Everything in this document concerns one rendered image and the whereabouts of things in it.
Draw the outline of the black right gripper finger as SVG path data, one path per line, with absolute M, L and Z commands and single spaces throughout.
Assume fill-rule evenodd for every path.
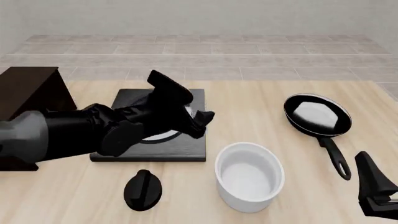
M 398 193 L 398 186 L 382 173 L 371 156 L 361 151 L 355 156 L 355 162 L 359 177 L 359 201 L 366 198 L 391 201 L 391 196 Z

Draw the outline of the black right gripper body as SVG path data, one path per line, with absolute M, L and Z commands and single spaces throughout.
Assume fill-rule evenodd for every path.
M 387 191 L 376 194 L 360 192 L 359 205 L 365 216 L 398 220 L 398 199 L 391 196 L 398 192 Z

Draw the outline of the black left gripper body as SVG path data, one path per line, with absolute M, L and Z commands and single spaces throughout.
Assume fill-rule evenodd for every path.
M 150 72 L 147 82 L 154 87 L 147 102 L 155 124 L 162 129 L 191 132 L 193 119 L 185 109 L 193 101 L 190 91 L 157 70 Z

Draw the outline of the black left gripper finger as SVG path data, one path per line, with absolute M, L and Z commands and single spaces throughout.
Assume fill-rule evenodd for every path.
M 206 126 L 189 126 L 185 130 L 185 134 L 189 135 L 194 139 L 202 138 L 205 135 Z
M 207 126 L 215 116 L 213 111 L 197 111 L 195 117 L 193 118 L 194 121 L 199 124 L 200 126 Z

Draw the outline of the white bowl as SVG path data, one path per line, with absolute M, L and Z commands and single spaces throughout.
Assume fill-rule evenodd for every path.
M 285 182 L 284 168 L 275 154 L 251 142 L 224 147 L 215 159 L 215 177 L 223 201 L 244 213 L 267 208 Z

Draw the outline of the dark brown wooden cabinet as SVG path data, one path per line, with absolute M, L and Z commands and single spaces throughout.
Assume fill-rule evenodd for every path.
M 0 172 L 37 171 L 37 162 L 83 154 L 76 110 L 57 67 L 0 74 Z

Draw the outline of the flat black stove plate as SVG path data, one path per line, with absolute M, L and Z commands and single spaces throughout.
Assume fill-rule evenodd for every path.
M 151 89 L 120 89 L 113 101 L 112 109 L 130 106 Z M 205 110 L 204 89 L 190 89 L 193 102 L 185 109 L 194 117 L 197 111 Z M 118 157 L 90 154 L 92 162 L 205 162 L 206 137 L 193 139 L 186 134 L 171 130 L 142 140 Z

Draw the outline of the black frying pan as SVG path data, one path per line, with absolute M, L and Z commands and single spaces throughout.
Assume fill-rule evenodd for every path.
M 299 93 L 284 102 L 289 123 L 301 133 L 316 138 L 327 150 L 331 163 L 342 179 L 351 179 L 351 170 L 340 149 L 332 140 L 349 131 L 352 119 L 346 109 L 324 96 Z

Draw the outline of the round black stove knob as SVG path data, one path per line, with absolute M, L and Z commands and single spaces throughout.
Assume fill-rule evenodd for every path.
M 132 210 L 143 212 L 160 201 L 162 184 L 158 177 L 146 169 L 141 169 L 129 180 L 124 188 L 124 201 Z

